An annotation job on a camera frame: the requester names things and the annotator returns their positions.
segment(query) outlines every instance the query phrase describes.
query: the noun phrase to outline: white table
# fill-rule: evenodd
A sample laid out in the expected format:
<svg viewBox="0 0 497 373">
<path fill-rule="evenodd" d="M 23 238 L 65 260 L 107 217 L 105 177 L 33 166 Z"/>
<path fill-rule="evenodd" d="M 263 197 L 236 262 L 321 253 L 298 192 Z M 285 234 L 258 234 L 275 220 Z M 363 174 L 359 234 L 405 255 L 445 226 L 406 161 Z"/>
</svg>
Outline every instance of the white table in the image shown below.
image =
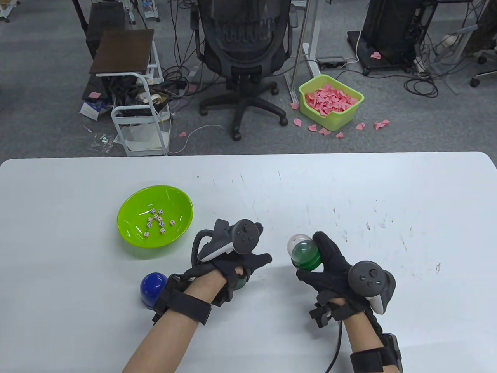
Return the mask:
<svg viewBox="0 0 497 373">
<path fill-rule="evenodd" d="M 115 220 L 129 195 L 154 184 L 184 190 L 195 217 L 180 240 L 144 260 Z M 494 372 L 496 189 L 482 153 L 7 161 L 0 373 L 120 372 L 152 327 L 140 280 L 187 269 L 194 235 L 216 218 L 261 221 L 257 251 L 273 263 L 213 309 L 178 372 L 326 369 L 337 325 L 320 330 L 310 319 L 316 293 L 286 252 L 291 235 L 320 229 L 351 263 L 373 260 L 396 277 L 379 320 L 397 335 L 406 372 Z M 341 351 L 334 371 L 350 372 L 346 338 Z"/>
</svg>

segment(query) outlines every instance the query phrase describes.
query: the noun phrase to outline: blue ball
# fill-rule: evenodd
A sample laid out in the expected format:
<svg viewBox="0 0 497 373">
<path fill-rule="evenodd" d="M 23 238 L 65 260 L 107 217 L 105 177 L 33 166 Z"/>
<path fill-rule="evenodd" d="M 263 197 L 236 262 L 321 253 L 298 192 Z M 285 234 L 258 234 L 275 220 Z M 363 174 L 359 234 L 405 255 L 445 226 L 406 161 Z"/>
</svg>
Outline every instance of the blue ball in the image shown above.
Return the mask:
<svg viewBox="0 0 497 373">
<path fill-rule="evenodd" d="M 162 289 L 167 284 L 167 277 L 162 273 L 153 272 L 145 276 L 140 285 L 142 301 L 149 309 L 153 309 Z"/>
</svg>

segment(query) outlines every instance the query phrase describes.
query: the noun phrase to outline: forearm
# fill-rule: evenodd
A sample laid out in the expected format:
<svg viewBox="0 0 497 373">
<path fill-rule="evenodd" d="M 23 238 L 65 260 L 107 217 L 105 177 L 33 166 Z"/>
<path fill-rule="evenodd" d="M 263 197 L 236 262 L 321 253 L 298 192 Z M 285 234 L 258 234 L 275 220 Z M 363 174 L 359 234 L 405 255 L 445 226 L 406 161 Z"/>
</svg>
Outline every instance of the forearm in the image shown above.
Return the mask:
<svg viewBox="0 0 497 373">
<path fill-rule="evenodd" d="M 343 324 L 347 330 L 353 352 L 384 347 L 364 312 L 356 313 L 345 319 Z M 399 373 L 399 369 L 395 365 L 383 367 L 383 371 L 385 373 Z"/>
<path fill-rule="evenodd" d="M 219 271 L 197 278 L 185 294 L 211 303 L 226 279 Z M 132 355 L 123 373 L 173 373 L 190 344 L 198 322 L 168 310 Z"/>
</svg>

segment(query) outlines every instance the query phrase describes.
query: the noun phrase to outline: chair armrest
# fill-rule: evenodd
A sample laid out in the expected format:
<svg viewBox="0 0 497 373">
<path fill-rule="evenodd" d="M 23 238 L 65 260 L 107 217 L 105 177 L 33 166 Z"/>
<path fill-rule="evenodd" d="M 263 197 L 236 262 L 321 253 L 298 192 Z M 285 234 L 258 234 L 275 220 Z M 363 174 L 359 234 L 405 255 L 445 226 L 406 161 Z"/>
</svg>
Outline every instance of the chair armrest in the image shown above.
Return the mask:
<svg viewBox="0 0 497 373">
<path fill-rule="evenodd" d="M 290 4 L 290 12 L 288 14 L 288 44 L 286 47 L 285 58 L 288 60 L 292 55 L 292 45 L 293 45 L 293 29 L 299 26 L 299 20 L 297 18 L 297 9 L 293 4 Z"/>
<path fill-rule="evenodd" d="M 293 4 L 290 4 L 290 13 L 288 16 L 288 24 L 291 28 L 299 27 L 299 19 L 297 17 L 297 8 Z"/>
<path fill-rule="evenodd" d="M 194 2 L 190 8 L 190 29 L 195 34 L 195 51 L 200 62 L 205 62 L 204 55 L 200 51 L 200 21 L 198 4 Z"/>
</svg>

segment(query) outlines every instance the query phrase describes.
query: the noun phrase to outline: black cable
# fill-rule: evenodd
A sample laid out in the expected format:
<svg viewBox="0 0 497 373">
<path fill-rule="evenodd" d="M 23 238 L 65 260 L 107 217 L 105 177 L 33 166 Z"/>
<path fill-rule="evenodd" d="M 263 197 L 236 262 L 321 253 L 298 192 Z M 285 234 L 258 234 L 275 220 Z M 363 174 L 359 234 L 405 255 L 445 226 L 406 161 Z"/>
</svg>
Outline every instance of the black cable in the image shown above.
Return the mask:
<svg viewBox="0 0 497 373">
<path fill-rule="evenodd" d="M 335 362 L 338 359 L 338 353 L 340 352 L 341 335 L 342 335 L 342 331 L 343 331 L 343 321 L 339 321 L 338 324 L 339 324 L 339 326 L 338 326 L 338 340 L 336 342 L 335 356 L 333 356 L 333 360 L 331 361 L 330 365 L 328 366 L 328 369 L 326 369 L 325 373 L 330 373 L 331 369 L 333 368 L 333 365 L 335 365 Z"/>
</svg>

